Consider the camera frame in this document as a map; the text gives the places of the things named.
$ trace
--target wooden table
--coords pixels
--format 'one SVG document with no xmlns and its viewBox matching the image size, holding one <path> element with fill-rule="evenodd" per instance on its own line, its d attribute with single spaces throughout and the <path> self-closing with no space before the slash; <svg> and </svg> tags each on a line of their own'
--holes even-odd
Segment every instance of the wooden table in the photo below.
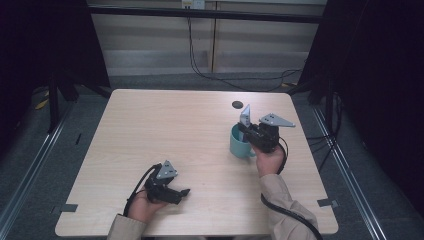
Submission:
<svg viewBox="0 0 424 240">
<path fill-rule="evenodd" d="M 260 201 L 255 158 L 229 151 L 230 130 L 241 109 L 251 119 L 270 112 L 296 124 L 280 128 L 289 146 L 282 175 L 294 199 L 318 218 L 319 230 L 332 234 L 338 224 L 331 207 L 319 207 L 327 194 L 290 96 L 282 93 L 115 90 L 61 214 L 59 236 L 104 236 L 141 176 L 170 160 L 179 176 L 169 185 L 190 188 L 179 205 L 161 209 L 146 229 L 154 236 L 268 234 L 267 208 Z"/>
</svg>

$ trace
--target person's left hand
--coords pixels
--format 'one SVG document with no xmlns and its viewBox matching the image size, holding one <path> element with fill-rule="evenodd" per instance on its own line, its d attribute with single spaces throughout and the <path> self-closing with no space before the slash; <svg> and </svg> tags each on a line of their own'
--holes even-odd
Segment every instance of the person's left hand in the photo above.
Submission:
<svg viewBox="0 0 424 240">
<path fill-rule="evenodd" d="M 152 203 L 147 198 L 147 192 L 142 189 L 137 193 L 128 211 L 128 217 L 134 220 L 149 223 L 156 211 L 168 205 L 166 202 Z"/>
</svg>

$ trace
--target sleeve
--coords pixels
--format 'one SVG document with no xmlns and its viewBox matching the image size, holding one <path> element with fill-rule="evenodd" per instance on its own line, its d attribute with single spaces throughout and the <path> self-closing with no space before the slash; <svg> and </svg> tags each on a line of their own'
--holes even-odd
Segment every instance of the sleeve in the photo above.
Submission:
<svg viewBox="0 0 424 240">
<path fill-rule="evenodd" d="M 280 175 L 265 175 L 260 178 L 260 185 L 262 194 L 269 202 L 303 216 L 306 220 L 318 228 L 318 222 L 315 215 L 303 207 L 298 201 L 292 200 L 287 185 Z M 271 209 L 269 209 L 268 212 L 268 225 L 271 230 L 272 239 L 316 239 L 312 231 L 309 230 L 309 228 L 303 223 Z"/>
<path fill-rule="evenodd" d="M 140 240 L 146 226 L 143 222 L 117 214 L 107 240 Z"/>
</svg>

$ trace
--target teal mug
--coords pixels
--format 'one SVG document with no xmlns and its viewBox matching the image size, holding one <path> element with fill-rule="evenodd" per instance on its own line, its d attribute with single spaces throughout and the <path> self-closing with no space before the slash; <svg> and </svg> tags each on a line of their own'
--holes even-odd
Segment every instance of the teal mug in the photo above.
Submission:
<svg viewBox="0 0 424 240">
<path fill-rule="evenodd" d="M 240 131 L 237 124 L 231 129 L 230 136 L 230 152 L 238 158 L 254 157 L 256 154 L 253 152 L 250 143 L 242 142 L 239 140 Z"/>
</svg>

